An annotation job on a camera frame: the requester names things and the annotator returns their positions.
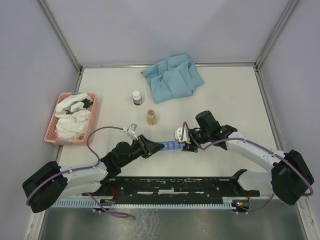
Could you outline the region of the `blue weekly pill organizer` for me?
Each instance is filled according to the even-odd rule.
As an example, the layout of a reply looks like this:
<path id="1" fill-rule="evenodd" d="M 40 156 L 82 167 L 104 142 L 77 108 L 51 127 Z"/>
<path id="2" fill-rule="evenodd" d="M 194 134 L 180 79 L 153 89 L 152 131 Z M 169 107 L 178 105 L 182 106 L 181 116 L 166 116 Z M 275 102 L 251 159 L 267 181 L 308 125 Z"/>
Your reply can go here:
<path id="1" fill-rule="evenodd" d="M 171 151 L 171 150 L 182 150 L 185 144 L 183 142 L 175 141 L 163 141 L 159 142 L 159 144 L 163 144 L 164 148 L 162 151 Z"/>

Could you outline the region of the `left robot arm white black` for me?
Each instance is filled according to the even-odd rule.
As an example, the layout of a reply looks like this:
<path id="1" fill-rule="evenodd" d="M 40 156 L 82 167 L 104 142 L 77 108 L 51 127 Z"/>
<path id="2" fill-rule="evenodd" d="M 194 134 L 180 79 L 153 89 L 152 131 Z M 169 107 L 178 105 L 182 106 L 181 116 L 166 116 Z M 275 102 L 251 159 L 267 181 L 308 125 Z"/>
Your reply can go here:
<path id="1" fill-rule="evenodd" d="M 164 147 L 141 134 L 131 144 L 119 142 L 97 163 L 72 167 L 47 162 L 22 184 L 26 205 L 33 213 L 40 213 L 58 199 L 94 192 L 106 195 L 111 189 L 108 180 L 119 175 L 123 167 L 138 158 L 147 159 Z"/>

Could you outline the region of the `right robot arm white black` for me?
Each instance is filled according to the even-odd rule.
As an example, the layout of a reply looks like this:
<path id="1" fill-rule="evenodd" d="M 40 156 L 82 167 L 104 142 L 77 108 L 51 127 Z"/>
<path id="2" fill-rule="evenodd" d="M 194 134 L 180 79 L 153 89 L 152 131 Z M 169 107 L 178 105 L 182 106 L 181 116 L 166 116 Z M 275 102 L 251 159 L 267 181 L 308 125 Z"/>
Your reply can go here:
<path id="1" fill-rule="evenodd" d="M 190 129 L 184 122 L 174 131 L 175 139 L 184 143 L 184 151 L 196 153 L 215 146 L 252 161 L 267 172 L 262 180 L 288 205 L 294 205 L 302 196 L 313 195 L 314 178 L 298 151 L 265 147 L 233 126 L 220 125 L 209 110 L 197 114 L 195 119 L 198 127 Z"/>

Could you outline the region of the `white cap dark pill bottle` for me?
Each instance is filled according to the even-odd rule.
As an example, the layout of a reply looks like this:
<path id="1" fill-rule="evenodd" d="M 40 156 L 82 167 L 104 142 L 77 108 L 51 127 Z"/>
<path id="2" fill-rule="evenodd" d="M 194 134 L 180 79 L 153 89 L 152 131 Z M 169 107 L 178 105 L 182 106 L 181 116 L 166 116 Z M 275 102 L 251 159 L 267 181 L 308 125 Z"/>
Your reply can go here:
<path id="1" fill-rule="evenodd" d="M 139 106 L 143 103 L 142 95 L 138 90 L 132 92 L 132 101 L 136 106 Z"/>

